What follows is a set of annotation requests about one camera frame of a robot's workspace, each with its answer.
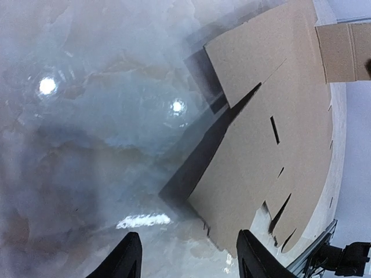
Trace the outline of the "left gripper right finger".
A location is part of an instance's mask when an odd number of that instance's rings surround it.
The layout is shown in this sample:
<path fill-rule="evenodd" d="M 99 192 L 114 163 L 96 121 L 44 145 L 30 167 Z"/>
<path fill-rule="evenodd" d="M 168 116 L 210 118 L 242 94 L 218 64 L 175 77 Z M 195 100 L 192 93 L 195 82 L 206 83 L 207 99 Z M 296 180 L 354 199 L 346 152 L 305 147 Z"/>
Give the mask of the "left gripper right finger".
<path fill-rule="evenodd" d="M 236 247 L 240 278 L 296 277 L 275 259 L 251 231 L 239 231 Z"/>

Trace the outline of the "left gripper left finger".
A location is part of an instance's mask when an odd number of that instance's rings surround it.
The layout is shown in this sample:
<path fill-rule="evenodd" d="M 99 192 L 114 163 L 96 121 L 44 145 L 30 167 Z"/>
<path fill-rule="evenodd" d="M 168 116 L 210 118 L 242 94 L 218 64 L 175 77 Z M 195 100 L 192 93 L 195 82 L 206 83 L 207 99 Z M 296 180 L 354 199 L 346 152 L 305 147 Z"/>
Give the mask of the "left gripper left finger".
<path fill-rule="evenodd" d="M 129 232 L 86 278 L 141 278 L 141 263 L 140 236 Z"/>

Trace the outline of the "brown cardboard box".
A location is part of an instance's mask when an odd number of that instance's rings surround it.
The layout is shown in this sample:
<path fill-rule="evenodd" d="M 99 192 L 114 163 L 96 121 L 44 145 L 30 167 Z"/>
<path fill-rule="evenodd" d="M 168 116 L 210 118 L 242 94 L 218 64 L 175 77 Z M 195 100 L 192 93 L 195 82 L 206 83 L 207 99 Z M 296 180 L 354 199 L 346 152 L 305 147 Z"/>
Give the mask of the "brown cardboard box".
<path fill-rule="evenodd" d="M 190 203 L 221 250 L 266 205 L 283 252 L 312 217 L 332 158 L 330 84 L 368 81 L 370 22 L 319 25 L 312 1 L 288 1 L 205 45 L 237 109 Z"/>

